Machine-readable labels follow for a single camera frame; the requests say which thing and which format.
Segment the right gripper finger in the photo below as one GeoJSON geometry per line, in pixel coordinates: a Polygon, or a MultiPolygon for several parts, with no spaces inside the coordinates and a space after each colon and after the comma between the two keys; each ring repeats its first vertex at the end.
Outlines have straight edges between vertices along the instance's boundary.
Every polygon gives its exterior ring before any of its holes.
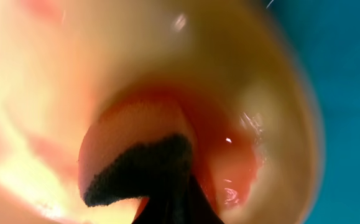
{"type": "Polygon", "coordinates": [[[132,224],[224,224],[208,202],[202,188],[191,176],[180,195],[151,197],[139,207],[132,224]]]}

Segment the orange and dark sponge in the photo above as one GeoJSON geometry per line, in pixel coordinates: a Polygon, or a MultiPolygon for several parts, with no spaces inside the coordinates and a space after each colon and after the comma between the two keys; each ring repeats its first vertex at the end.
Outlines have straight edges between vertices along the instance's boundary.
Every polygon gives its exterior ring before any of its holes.
{"type": "Polygon", "coordinates": [[[258,165],[249,137],[217,106],[151,93],[112,106],[89,127],[78,167],[89,207],[131,198],[144,207],[151,197],[182,194],[194,176],[219,216],[244,205],[258,165]]]}

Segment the green plate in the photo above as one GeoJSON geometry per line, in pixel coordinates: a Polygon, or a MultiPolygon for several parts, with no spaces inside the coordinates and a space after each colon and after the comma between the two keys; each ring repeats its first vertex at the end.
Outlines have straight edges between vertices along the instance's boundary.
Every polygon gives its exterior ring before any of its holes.
{"type": "Polygon", "coordinates": [[[0,0],[0,223],[132,223],[141,200],[87,206],[89,127],[141,94],[194,97],[246,134],[256,178],[224,223],[303,223],[322,173],[303,73],[255,1],[0,0]]]}

